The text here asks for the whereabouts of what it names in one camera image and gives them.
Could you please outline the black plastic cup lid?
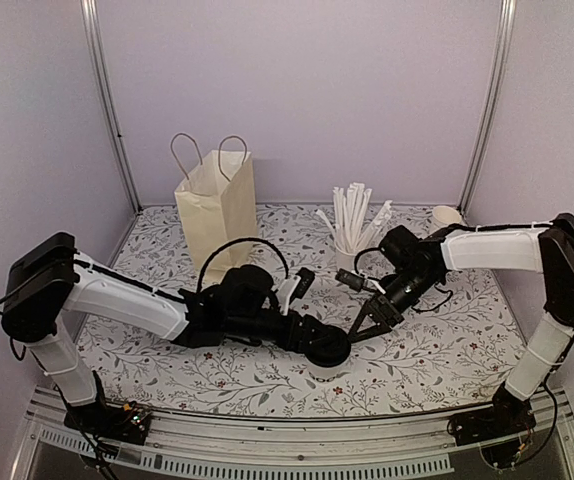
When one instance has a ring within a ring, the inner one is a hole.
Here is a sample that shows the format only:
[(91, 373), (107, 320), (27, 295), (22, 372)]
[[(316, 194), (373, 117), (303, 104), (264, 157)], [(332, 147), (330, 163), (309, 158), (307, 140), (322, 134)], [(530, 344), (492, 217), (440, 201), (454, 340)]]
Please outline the black plastic cup lid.
[(322, 368), (340, 366), (349, 358), (350, 353), (351, 342), (346, 332), (334, 326), (315, 331), (304, 348), (307, 360)]

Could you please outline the white paper cup corner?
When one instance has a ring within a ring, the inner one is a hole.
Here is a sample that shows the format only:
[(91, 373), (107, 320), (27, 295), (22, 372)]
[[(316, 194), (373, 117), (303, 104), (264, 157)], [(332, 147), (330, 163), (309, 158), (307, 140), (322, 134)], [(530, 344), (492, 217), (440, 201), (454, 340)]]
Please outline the white paper cup corner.
[(431, 212), (428, 233), (433, 234), (438, 230), (452, 224), (463, 225), (463, 217), (461, 213), (457, 209), (450, 206), (437, 205), (432, 209)]

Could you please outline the white paper coffee cup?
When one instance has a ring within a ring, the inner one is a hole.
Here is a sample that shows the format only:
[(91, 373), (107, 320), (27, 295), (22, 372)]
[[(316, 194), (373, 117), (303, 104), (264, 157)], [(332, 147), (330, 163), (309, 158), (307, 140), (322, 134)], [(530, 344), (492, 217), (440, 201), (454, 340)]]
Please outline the white paper coffee cup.
[(344, 362), (332, 367), (323, 367), (314, 363), (307, 364), (309, 377), (317, 384), (327, 384), (339, 380), (349, 373), (348, 364)]

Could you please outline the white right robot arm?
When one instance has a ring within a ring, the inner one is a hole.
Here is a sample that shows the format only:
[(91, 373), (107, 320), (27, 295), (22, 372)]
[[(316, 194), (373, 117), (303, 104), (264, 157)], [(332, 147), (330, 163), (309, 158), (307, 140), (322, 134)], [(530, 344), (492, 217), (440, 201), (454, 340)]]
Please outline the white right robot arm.
[(353, 343), (390, 332), (450, 272), (493, 272), (513, 314), (523, 312), (527, 297), (541, 300), (525, 351), (498, 386), (491, 406), (451, 420), (455, 433), (476, 439), (532, 426), (530, 400), (574, 342), (574, 214), (523, 224), (453, 223), (424, 238), (396, 226), (376, 249), (394, 272), (377, 282), (362, 305), (349, 331)]

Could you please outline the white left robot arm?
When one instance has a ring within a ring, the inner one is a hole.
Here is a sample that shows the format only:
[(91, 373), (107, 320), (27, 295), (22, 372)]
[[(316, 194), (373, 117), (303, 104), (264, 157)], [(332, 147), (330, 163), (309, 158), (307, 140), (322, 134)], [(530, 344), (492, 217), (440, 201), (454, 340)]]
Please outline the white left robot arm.
[(115, 412), (62, 327), (63, 313), (104, 317), (187, 348), (238, 337), (300, 351), (312, 330), (290, 304), (314, 278), (302, 268), (276, 285), (267, 271), (245, 264), (218, 284), (170, 293), (96, 262), (76, 248), (73, 235), (58, 232), (12, 265), (0, 319), (6, 335), (29, 349), (65, 403), (77, 408), (78, 419), (105, 434), (115, 426)]

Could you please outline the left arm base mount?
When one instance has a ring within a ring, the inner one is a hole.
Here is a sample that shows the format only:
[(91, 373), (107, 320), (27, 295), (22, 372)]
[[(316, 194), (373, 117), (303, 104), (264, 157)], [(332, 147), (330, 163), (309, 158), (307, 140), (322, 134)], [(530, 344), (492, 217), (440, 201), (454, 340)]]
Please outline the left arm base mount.
[(144, 445), (151, 424), (150, 410), (135, 401), (109, 405), (104, 389), (95, 379), (96, 396), (91, 403), (73, 406), (61, 394), (67, 414), (64, 424), (81, 433), (134, 445)]

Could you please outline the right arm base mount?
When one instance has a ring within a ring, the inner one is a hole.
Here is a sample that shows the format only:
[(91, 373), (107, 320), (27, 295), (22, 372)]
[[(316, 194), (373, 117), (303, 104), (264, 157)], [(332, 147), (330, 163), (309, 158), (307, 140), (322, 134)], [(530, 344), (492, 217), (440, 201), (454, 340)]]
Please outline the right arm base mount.
[[(490, 407), (457, 413), (447, 423), (447, 432), (458, 446), (495, 440), (520, 432), (531, 433), (536, 420), (529, 400), (519, 400), (502, 384), (492, 397)], [(504, 443), (482, 449), (483, 460), (498, 469), (514, 467), (528, 444), (514, 437)]]

